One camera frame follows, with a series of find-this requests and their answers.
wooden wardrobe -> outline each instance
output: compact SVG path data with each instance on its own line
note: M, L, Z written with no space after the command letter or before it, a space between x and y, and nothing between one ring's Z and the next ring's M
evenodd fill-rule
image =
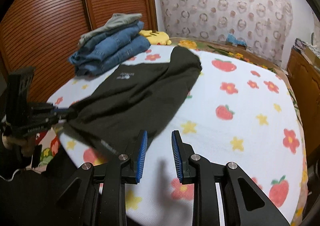
M157 29L154 0L15 0L0 23L6 71L35 66L29 100L47 101L74 77L67 58L80 36L113 13L142 13L144 29Z

yellow star print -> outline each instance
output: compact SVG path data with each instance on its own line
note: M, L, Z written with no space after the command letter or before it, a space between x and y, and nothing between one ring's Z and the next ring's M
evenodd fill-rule
M259 124L261 126L264 124L269 125L269 123L267 122L267 116L263 116L262 114L259 114L256 118L259 120Z
M49 155L49 148L47 148L47 149L45 149L44 151L43 151L43 156L44 157L46 157L46 156L48 156Z
M68 141L67 142L67 149L72 149L73 150L75 145L76 145L76 142L74 140Z
M306 171L302 172L302 182L305 183L308 180L308 173Z
M195 130L195 126L196 123L191 122L191 121L187 121L187 123L181 124L181 127L183 127L183 134L187 134L187 133L197 133L197 131Z
M273 104L273 107L275 108L275 110L276 110L278 113L282 111L279 104Z
M125 195L125 208L129 210L130 208L137 210L138 204L142 201L141 197L134 196L134 192L129 190Z
M233 140L230 141L231 145L232 145L232 151L235 151L236 149L240 150L240 151L244 151L244 147L243 147L243 139L238 139L237 137L233 137Z
M303 208L299 208L298 210L296 210L296 216L300 217L302 215L303 212Z

printed logo on shirt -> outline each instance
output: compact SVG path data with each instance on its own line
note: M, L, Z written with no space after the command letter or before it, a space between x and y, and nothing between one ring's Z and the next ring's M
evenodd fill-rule
M117 79L129 79L131 76L134 76L134 73L121 73Z

white bedsheet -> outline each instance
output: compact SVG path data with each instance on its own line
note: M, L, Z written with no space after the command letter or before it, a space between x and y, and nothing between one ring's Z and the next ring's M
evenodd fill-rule
M168 62L172 49L152 45L124 64ZM177 182L171 147L171 132L179 130L183 142L211 162L236 162L291 222L300 194L303 154L285 83L258 66L192 51L200 57L203 70L175 117L149 147L140 184L126 186L127 215L148 226L192 225L193 187ZM48 101L68 107L91 95L114 70L94 79L71 79ZM64 133L60 141L78 167L84 162L103 162ZM222 206L219 208L224 225Z

red strawberry print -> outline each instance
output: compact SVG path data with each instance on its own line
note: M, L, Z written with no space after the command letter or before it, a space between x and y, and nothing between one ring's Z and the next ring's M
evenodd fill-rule
M193 184L181 184L178 178L174 178L171 181L171 185L174 188L171 193L171 197L174 200L185 199L185 200L193 200Z
M83 153L83 160L84 162L90 162L94 166L104 164L107 162L107 160L102 157L99 153L94 151L92 148L87 149Z
M257 77L260 77L260 76L261 76L258 72L253 71L253 70L251 71L251 74L256 75Z
M253 82L253 81L249 80L249 81L247 82L247 84L248 84L251 88L258 88L258 89L259 89L259 86L257 85L256 82Z
M232 120L235 113L229 110L228 105L220 105L216 108L216 115L222 120Z
M192 95L190 94L190 92L188 92L187 99L190 99L190 98L192 98Z
M296 133L294 130L283 130L285 138L283 139L283 146L286 148L290 148L291 152L293 154L296 153L296 148L300 146L300 142L296 138Z
M54 104L60 104L63 101L63 97L59 97Z
M145 60L150 60L150 61L155 61L156 59L161 58L159 54L154 54L154 55L147 55Z
M220 90L226 91L227 94L237 94L238 89L236 89L236 85L233 83L222 82L220 86Z
M258 179L256 177L251 178L252 181L254 181L254 183L259 186L259 188L262 190L262 185L258 184Z
M59 146L60 146L60 141L58 137L55 136L55 138L50 143L50 149L53 157L56 155L56 153L58 153Z
M277 87L274 83L272 83L271 81L267 82L267 81L264 81L264 84L266 86L268 86L268 89L270 92L275 92L275 93L279 93L279 87Z
M280 208L287 198L289 192L289 183L287 180L285 180L284 175L279 181L276 179L272 180L271 184L272 187L269 192L269 199L276 207Z
M222 61L220 59L215 59L212 61L212 65L219 70L225 71L225 72L231 72L236 70L236 65L232 64L231 61Z

